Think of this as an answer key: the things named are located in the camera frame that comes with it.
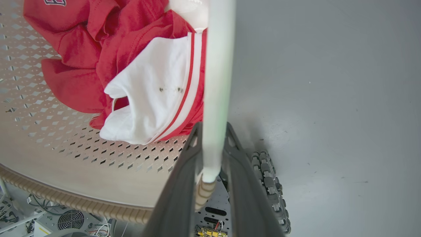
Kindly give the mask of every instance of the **white and red garment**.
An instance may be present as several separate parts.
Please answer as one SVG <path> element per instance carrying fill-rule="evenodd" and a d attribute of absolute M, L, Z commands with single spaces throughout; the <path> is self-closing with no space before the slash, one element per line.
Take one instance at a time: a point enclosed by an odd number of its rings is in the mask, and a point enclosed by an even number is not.
<path fill-rule="evenodd" d="M 188 33 L 178 39 L 154 38 L 104 92 L 114 102 L 99 135 L 113 141 L 146 145 L 177 136 L 203 108 L 206 35 Z"/>

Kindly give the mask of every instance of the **laundry basket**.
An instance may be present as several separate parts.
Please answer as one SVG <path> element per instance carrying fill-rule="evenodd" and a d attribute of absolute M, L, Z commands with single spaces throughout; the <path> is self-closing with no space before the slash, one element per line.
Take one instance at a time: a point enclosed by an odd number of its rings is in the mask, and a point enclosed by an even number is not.
<path fill-rule="evenodd" d="M 0 176 L 79 210 L 145 222 L 186 137 L 148 145 L 112 142 L 89 127 L 94 116 L 60 103 L 41 60 L 57 52 L 23 18 L 23 0 L 0 2 Z"/>

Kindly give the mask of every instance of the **white stripe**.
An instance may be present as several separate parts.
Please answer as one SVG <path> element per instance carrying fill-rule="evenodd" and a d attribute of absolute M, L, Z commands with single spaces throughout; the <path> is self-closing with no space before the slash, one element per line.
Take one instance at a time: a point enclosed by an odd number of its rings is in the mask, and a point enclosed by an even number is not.
<path fill-rule="evenodd" d="M 192 34 L 189 33 L 187 37 L 189 38 L 188 42 L 191 45 Z M 195 101 L 196 94 L 197 94 L 197 88 L 199 86 L 201 57 L 202 57 L 202 34 L 195 34 L 195 45 L 193 47 L 193 72 L 192 72 L 192 79 L 190 81 L 189 92 L 187 94 L 186 100 L 184 101 L 183 108 L 181 109 L 173 125 L 170 128 L 168 128 L 168 130 L 164 134 L 159 136 L 155 141 L 161 140 L 164 137 L 168 136 L 186 120 L 190 110 L 192 109 L 193 102 Z M 187 60 L 187 69 L 188 70 L 190 69 L 190 57 Z"/>

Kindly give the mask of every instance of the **fan grille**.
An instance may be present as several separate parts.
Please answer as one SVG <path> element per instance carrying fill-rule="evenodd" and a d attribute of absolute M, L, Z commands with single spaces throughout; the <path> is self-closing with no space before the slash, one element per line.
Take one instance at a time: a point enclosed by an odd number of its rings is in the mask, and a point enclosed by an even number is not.
<path fill-rule="evenodd" d="M 83 220 L 85 219 L 83 213 L 77 210 L 70 210 L 63 213 L 57 223 L 57 228 L 59 230 L 76 228 L 80 229 L 83 225 Z"/>

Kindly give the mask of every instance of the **ribbed beige rim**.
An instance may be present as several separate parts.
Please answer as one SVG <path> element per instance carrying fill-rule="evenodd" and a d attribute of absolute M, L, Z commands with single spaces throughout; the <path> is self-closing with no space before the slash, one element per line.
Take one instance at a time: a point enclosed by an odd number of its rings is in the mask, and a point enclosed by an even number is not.
<path fill-rule="evenodd" d="M 115 218 L 120 221 L 145 224 L 148 222 L 152 213 L 152 210 L 146 210 L 136 206 L 105 202 L 59 190 L 15 173 L 2 165 L 0 165 L 0 178 L 16 187 L 19 187 L 20 189 L 52 202 L 95 215 Z M 216 182 L 199 182 L 196 192 L 196 211 L 199 211 L 206 204 L 206 201 L 215 190 L 215 184 Z"/>

